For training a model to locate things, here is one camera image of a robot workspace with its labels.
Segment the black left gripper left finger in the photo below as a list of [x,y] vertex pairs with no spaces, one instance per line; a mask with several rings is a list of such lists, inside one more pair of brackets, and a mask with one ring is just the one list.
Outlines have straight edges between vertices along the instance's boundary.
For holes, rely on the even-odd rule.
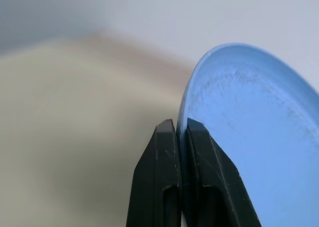
[[155,127],[133,174],[126,225],[179,227],[181,171],[172,119]]

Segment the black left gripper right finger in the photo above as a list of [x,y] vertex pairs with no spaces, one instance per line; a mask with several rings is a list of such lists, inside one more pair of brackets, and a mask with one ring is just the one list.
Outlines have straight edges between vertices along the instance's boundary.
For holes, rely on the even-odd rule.
[[261,223],[241,176],[206,127],[187,120],[188,184],[185,218],[189,227],[259,227]]

